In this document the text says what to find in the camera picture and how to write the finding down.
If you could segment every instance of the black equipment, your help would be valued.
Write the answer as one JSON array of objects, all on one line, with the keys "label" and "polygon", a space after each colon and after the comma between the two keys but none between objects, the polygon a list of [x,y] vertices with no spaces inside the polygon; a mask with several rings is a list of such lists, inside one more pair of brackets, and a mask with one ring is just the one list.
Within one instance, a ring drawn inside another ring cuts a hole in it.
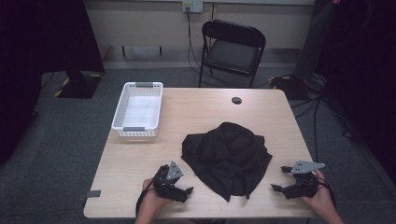
[{"label": "black equipment", "polygon": [[136,203],[136,216],[139,213],[140,204],[146,196],[149,188],[153,185],[155,192],[159,197],[170,199],[177,202],[186,202],[188,195],[192,193],[193,188],[178,189],[175,187],[176,182],[183,176],[183,172],[178,168],[174,161],[170,165],[163,165],[157,171],[157,174],[151,179],[148,186],[142,191]]},{"label": "black equipment", "polygon": [[312,174],[312,171],[323,167],[325,167],[324,163],[309,161],[297,161],[293,167],[282,166],[281,169],[283,173],[293,174],[296,179],[296,184],[285,188],[273,184],[271,186],[274,191],[282,192],[286,199],[299,198],[303,196],[312,198],[317,193],[318,185],[321,184],[318,182],[318,178]]}]

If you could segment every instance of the white basket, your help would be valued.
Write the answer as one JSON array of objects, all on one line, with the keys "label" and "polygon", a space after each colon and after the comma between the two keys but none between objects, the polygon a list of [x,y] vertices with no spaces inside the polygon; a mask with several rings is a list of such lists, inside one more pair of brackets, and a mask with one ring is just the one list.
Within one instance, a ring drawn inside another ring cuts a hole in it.
[{"label": "white basket", "polygon": [[111,128],[120,136],[157,136],[162,98],[161,82],[125,83]]}]

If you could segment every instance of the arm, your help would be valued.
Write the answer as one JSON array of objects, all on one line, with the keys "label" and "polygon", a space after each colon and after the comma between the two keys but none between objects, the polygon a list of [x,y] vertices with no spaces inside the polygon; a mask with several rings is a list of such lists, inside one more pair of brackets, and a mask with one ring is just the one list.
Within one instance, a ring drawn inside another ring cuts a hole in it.
[{"label": "arm", "polygon": [[[143,182],[143,189],[145,189],[151,179],[146,179]],[[146,196],[143,198],[143,202],[140,204],[139,214],[137,214],[135,224],[149,224],[152,219],[158,216],[163,207],[172,200],[161,198],[157,195],[154,188],[151,186]]]},{"label": "arm", "polygon": [[[316,170],[315,174],[318,177],[318,181],[323,183],[324,175],[321,171]],[[344,221],[338,215],[337,210],[335,210],[332,204],[332,198],[330,196],[329,190],[322,186],[318,186],[318,192],[314,197],[301,197],[303,202],[307,203],[312,209],[329,224],[344,224]]]}]

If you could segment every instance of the black folding chair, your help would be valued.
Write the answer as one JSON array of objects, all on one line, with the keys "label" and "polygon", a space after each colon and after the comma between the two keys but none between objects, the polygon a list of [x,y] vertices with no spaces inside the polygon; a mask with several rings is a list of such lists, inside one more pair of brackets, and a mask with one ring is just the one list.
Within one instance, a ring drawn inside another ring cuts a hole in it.
[{"label": "black folding chair", "polygon": [[[207,21],[202,27],[204,46],[198,87],[204,67],[251,77],[251,88],[265,47],[265,36],[254,27],[229,21]],[[209,38],[214,43],[209,47]]]}]

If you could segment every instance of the wooden table top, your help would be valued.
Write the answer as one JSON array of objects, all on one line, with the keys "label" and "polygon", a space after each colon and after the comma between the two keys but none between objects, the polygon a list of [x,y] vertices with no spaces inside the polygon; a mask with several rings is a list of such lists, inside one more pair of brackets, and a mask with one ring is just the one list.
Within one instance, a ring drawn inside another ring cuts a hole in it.
[{"label": "wooden table top", "polygon": [[[235,105],[233,97],[242,99]],[[227,203],[194,175],[181,156],[181,143],[189,133],[206,133],[224,122],[233,122],[265,138],[273,155],[262,182],[245,196]],[[282,187],[295,179],[281,172],[297,160],[312,161],[283,91],[246,89],[164,88],[159,134],[149,141],[120,137],[110,130],[84,215],[89,218],[135,217],[134,210],[144,179],[160,166],[175,161],[183,171],[176,187],[194,187],[185,203],[173,202],[158,218],[314,217],[300,199],[286,200],[271,184]]]}]

